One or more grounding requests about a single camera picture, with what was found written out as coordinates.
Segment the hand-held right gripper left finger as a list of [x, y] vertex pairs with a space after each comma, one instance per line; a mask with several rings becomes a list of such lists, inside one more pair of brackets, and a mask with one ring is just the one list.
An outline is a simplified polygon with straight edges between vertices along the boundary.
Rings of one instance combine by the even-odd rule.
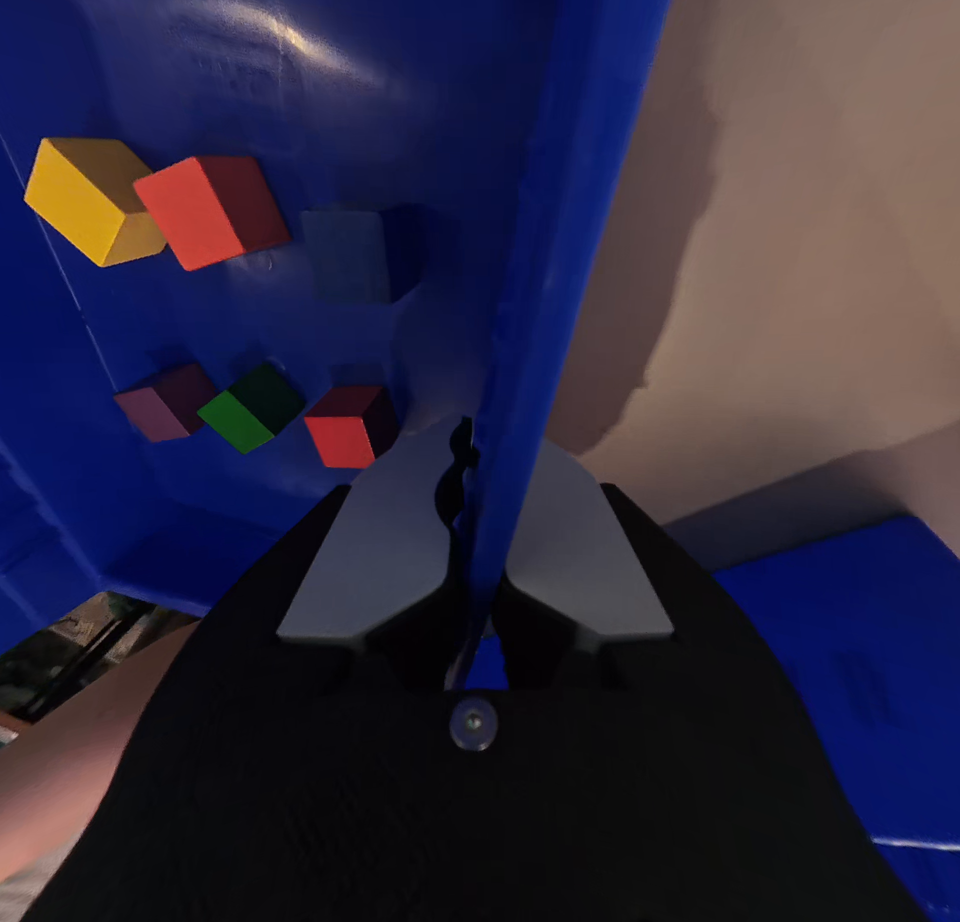
[[473, 420], [449, 416], [400, 436], [357, 476], [277, 629], [281, 640], [358, 648], [443, 586], [462, 556], [473, 442]]

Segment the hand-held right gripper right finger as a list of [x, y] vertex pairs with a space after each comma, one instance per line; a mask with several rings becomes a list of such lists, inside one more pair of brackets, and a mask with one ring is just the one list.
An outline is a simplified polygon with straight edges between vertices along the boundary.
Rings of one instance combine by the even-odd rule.
[[556, 667], [566, 654], [666, 640], [674, 624], [594, 476], [541, 443], [496, 595], [508, 667]]

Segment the red wooden cube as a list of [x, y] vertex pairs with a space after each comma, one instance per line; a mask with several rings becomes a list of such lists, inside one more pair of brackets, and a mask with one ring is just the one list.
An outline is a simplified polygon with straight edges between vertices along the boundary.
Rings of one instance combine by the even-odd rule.
[[304, 413], [303, 421], [330, 469], [365, 470], [400, 434], [392, 398], [382, 385], [332, 387]]

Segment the green wooden cube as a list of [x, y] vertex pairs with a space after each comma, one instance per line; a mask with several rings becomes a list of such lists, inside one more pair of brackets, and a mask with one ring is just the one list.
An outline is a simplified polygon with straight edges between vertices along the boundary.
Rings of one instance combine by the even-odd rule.
[[305, 404], [282, 373], [264, 362], [202, 406], [198, 416], [234, 449], [248, 454], [280, 435]]

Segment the purple wooden cube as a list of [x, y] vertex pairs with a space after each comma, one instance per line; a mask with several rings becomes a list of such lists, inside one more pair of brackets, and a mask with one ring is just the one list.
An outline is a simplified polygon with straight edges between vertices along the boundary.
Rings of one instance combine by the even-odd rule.
[[197, 362], [167, 368], [113, 395], [129, 423], [149, 442], [188, 438], [206, 427], [199, 414], [218, 394]]

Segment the blue wooden cube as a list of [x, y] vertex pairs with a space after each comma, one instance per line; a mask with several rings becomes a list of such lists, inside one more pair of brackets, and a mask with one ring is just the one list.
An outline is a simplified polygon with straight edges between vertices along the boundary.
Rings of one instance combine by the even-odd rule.
[[307, 256], [321, 298], [331, 304], [392, 305], [426, 269], [426, 209], [328, 206], [301, 212]]

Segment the blue plastic bin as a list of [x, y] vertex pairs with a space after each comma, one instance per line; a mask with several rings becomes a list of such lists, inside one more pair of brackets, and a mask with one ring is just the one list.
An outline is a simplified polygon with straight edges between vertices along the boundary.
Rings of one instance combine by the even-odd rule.
[[[103, 590], [203, 615], [350, 474], [304, 426], [153, 445], [115, 392], [270, 362], [473, 419], [470, 585], [503, 574], [671, 0], [2, 0], [2, 650]], [[25, 204], [43, 137], [255, 158], [294, 242], [95, 266]], [[392, 305], [318, 292], [302, 211], [426, 209]]]
[[714, 571], [797, 688], [865, 830], [959, 909], [959, 561], [900, 516]]

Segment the orange wooden cube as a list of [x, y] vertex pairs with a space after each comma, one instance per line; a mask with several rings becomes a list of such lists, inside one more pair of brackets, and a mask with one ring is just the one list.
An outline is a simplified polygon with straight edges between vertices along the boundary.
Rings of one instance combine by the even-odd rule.
[[186, 271], [292, 241], [255, 158], [196, 156], [133, 182]]

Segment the yellow wooden cube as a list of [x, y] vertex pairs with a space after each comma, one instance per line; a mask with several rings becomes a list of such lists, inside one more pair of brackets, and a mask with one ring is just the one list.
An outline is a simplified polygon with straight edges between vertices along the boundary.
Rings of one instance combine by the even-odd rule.
[[120, 140], [45, 137], [24, 201], [96, 266], [114, 267], [166, 249], [135, 190], [151, 173]]

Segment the person's leg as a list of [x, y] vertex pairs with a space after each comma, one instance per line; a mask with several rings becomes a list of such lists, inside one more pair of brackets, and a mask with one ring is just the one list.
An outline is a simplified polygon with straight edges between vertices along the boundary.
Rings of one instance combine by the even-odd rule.
[[130, 655], [2, 750], [2, 881], [83, 832], [142, 712], [202, 625], [177, 628]]

